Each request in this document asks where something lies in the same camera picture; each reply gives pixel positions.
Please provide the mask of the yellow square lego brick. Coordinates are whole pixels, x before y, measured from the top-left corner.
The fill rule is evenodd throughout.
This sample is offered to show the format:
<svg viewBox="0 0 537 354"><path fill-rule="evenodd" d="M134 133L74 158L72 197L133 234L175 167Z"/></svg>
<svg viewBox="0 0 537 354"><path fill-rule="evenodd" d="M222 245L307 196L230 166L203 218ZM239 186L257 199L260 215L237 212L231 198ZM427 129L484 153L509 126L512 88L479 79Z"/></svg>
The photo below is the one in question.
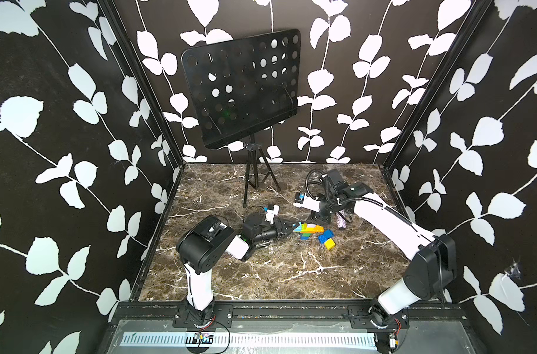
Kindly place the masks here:
<svg viewBox="0 0 537 354"><path fill-rule="evenodd" d="M331 250L333 248L336 247L336 243L333 239L327 239L325 242L324 242L324 247L327 249L327 250Z"/></svg>

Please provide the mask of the purple glitter microphone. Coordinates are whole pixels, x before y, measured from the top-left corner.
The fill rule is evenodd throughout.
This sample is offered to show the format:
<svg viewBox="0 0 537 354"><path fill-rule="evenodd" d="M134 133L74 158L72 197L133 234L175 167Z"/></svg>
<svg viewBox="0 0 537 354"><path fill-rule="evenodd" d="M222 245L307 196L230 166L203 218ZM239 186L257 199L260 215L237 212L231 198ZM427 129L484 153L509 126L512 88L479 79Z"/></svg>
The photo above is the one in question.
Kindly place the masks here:
<svg viewBox="0 0 537 354"><path fill-rule="evenodd" d="M338 230L345 230L346 229L346 224L347 224L347 222L346 222L345 217L342 214L338 213L336 215L337 229Z"/></svg>

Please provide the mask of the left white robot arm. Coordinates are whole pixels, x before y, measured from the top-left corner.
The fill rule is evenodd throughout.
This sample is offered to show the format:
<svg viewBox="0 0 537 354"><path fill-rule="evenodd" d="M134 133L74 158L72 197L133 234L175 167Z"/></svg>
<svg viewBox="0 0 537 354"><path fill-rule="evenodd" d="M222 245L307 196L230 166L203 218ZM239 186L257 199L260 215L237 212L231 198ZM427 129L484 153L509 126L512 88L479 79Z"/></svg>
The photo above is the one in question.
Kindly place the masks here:
<svg viewBox="0 0 537 354"><path fill-rule="evenodd" d="M248 215L240 230L215 215L197 223L176 247L187 275L186 301L191 310L203 315L212 307L212 269L223 255L245 262L257 249L285 239L299 226L278 215L268 220L258 212Z"/></svg>

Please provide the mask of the cyan square lego brick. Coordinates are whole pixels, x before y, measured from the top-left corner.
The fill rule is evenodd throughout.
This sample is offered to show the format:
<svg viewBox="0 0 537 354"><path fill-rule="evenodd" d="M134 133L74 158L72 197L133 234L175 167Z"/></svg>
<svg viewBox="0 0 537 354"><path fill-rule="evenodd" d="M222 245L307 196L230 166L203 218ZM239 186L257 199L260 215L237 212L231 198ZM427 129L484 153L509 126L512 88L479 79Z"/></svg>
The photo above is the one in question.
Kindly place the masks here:
<svg viewBox="0 0 537 354"><path fill-rule="evenodd" d="M301 233L302 232L302 228L303 228L304 224L299 224L299 226L297 226L293 231L294 232L298 232L298 233Z"/></svg>

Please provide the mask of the black front mounting rail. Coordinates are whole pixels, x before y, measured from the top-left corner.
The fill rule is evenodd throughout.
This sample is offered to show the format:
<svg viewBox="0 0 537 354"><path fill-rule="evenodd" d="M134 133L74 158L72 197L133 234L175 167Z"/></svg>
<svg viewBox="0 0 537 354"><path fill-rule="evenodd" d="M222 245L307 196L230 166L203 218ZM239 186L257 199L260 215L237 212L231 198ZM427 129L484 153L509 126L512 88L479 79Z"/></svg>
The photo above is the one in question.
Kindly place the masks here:
<svg viewBox="0 0 537 354"><path fill-rule="evenodd" d="M409 329L418 322L460 322L467 317L459 305L443 304L437 300L419 301L395 315L380 320L370 314L369 299L352 300L263 300L228 301L216 300L205 311L198 312L186 302L121 302L111 320L118 326L122 320L165 321L167 327L207 325L211 319L230 329L238 321L258 323L261 321L289 322L343 322L353 329L369 331L393 331Z"/></svg>

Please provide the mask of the black perforated music stand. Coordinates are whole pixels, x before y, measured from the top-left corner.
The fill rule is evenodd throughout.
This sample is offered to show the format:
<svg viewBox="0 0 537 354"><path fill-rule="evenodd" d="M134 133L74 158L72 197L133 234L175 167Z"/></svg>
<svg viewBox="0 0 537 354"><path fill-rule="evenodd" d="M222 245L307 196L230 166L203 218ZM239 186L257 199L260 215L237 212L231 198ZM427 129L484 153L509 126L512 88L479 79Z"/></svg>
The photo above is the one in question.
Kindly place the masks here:
<svg viewBox="0 0 537 354"><path fill-rule="evenodd" d="M248 138L245 190L265 182L268 160L256 133L296 115L302 35L281 30L185 50L181 56L203 144L224 148Z"/></svg>

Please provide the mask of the blue lego brick pair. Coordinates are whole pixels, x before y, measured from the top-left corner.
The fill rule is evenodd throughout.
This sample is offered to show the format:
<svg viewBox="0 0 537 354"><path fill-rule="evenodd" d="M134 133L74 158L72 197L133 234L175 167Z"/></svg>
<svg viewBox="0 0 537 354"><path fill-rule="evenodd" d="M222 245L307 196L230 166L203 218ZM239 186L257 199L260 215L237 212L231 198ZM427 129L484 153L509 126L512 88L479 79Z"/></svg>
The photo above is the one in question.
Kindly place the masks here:
<svg viewBox="0 0 537 354"><path fill-rule="evenodd" d="M318 241L319 243L324 244L325 242L327 242L329 239L333 237L334 237L333 232L331 230L326 230L321 235L318 236Z"/></svg>

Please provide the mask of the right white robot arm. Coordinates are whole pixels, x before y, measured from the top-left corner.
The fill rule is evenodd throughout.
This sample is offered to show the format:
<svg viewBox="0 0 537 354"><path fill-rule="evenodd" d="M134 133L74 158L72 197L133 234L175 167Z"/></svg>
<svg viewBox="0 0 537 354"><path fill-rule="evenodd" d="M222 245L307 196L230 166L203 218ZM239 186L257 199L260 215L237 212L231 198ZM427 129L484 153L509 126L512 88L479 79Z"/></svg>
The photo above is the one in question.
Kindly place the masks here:
<svg viewBox="0 0 537 354"><path fill-rule="evenodd" d="M305 178L301 206L311 219L329 223L332 215L351 212L383 233L410 260L403 276L371 302L367 316L384 327L403 309L441 295L457 276L456 243L437 236L389 206L363 182L348 184L338 170L314 169Z"/></svg>

